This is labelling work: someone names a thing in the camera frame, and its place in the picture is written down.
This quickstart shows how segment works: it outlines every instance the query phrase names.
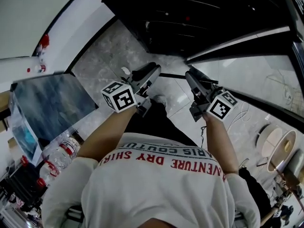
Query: tile floor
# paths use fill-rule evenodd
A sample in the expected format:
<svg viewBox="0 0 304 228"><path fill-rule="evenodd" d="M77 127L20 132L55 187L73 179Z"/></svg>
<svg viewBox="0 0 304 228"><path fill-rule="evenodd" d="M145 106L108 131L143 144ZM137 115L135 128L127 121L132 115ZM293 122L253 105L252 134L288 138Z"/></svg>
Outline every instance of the tile floor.
<svg viewBox="0 0 304 228"><path fill-rule="evenodd" d="M184 74L189 68L179 57L153 55L146 53L139 42L120 22L115 22L96 42L83 54L73 68L73 73L80 83L99 105L99 109L77 124L83 138L97 128L112 112L106 105L100 90L111 80L126 76L123 67L130 71L148 63L161 65L163 73ZM247 57L200 63L196 68L219 81L219 84L234 90L255 95L285 107L291 108L294 89L298 81L285 57ZM193 95L186 80L159 77L149 90L150 96L164 94L168 100L167 113L171 121L198 146L201 146L201 127L203 119L194 122L189 112ZM228 128L241 110L247 110L248 104L240 102L233 113L226 119ZM263 159L256 149L255 141L258 131L270 122L280 125L284 131L292 129L273 116L250 106L249 113L232 125L229 136L234 144L240 162L249 158L248 169L265 189L271 187L274 175L267 172L266 167L256 167ZM302 143L303 135L299 132L296 148ZM206 133L203 148L206 148Z"/></svg>

